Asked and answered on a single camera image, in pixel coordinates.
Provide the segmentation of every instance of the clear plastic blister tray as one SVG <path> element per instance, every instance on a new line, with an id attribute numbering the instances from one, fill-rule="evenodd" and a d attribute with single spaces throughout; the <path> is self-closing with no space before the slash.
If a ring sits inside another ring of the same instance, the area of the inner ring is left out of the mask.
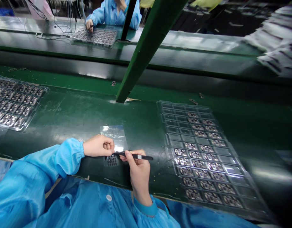
<path id="1" fill-rule="evenodd" d="M 80 28 L 71 38 L 74 40 L 112 47 L 116 39 L 117 31 L 95 28 L 90 33 L 85 27 Z"/>
<path id="2" fill-rule="evenodd" d="M 158 108 L 189 201 L 250 220 L 273 221 L 209 107 L 159 101 Z"/>
<path id="3" fill-rule="evenodd" d="M 25 129 L 49 88 L 0 76 L 0 127 Z"/>

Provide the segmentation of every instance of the hand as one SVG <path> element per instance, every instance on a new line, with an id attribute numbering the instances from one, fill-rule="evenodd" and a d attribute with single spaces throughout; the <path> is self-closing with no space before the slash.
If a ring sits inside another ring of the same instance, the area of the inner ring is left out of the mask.
<path id="1" fill-rule="evenodd" d="M 114 0 L 116 5 L 124 12 L 127 8 L 127 4 L 125 3 L 125 0 Z"/>
<path id="2" fill-rule="evenodd" d="M 144 206 L 151 206 L 149 194 L 150 163 L 144 159 L 134 159 L 132 154 L 146 155 L 144 150 L 125 151 L 126 157 L 120 155 L 123 162 L 128 161 L 130 166 L 131 185 L 135 198 Z"/>
<path id="3" fill-rule="evenodd" d="M 114 142 L 111 138 L 96 135 L 83 143 L 85 156 L 111 156 L 114 153 Z"/>
<path id="4" fill-rule="evenodd" d="M 88 21 L 86 22 L 86 28 L 87 28 L 87 30 L 88 30 L 89 32 L 93 32 L 93 21 L 92 21 L 92 19 L 90 19 L 90 20 L 88 20 Z"/>

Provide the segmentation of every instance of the green metal pole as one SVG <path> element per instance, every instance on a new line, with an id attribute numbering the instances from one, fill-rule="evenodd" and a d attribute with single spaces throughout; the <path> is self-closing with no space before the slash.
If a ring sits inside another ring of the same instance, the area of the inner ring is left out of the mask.
<path id="1" fill-rule="evenodd" d="M 137 43 L 116 102 L 124 103 L 156 50 L 175 23 L 187 0 L 155 0 L 147 23 Z"/>

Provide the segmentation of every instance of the green workbench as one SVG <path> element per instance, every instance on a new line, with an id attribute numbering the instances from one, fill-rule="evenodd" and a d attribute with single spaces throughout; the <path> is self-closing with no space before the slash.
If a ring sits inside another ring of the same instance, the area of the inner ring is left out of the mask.
<path id="1" fill-rule="evenodd" d="M 0 132 L 2 158 L 16 160 L 70 137 L 86 140 L 99 134 L 100 126 L 123 125 L 129 149 L 142 148 L 154 157 L 150 192 L 185 202 L 187 199 L 165 146 L 165 132 L 156 102 L 189 104 L 192 98 L 212 108 L 241 162 L 277 217 L 286 216 L 292 207 L 292 174 L 275 152 L 292 150 L 292 106 L 206 94 L 200 99 L 197 94 L 140 85 L 130 94 L 130 98 L 138 100 L 118 104 L 115 94 L 119 83 L 112 87 L 108 80 L 30 70 L 8 72 L 9 69 L 0 66 L 0 75 L 45 85 L 51 91 L 24 132 Z M 131 188 L 127 165 L 107 167 L 104 162 L 102 157 L 84 158 L 77 176 Z"/>

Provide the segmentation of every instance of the tweezers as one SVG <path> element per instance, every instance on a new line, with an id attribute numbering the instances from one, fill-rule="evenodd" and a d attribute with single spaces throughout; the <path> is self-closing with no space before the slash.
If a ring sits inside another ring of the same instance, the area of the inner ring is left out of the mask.
<path id="1" fill-rule="evenodd" d="M 122 152 L 115 152 L 114 154 L 116 155 L 123 155 L 126 157 L 126 154 L 124 151 Z M 136 159 L 144 159 L 144 160 L 150 160 L 152 161 L 153 160 L 153 157 L 150 157 L 150 156 L 144 156 L 144 155 L 137 155 L 137 154 L 132 154 L 133 158 L 136 158 Z"/>

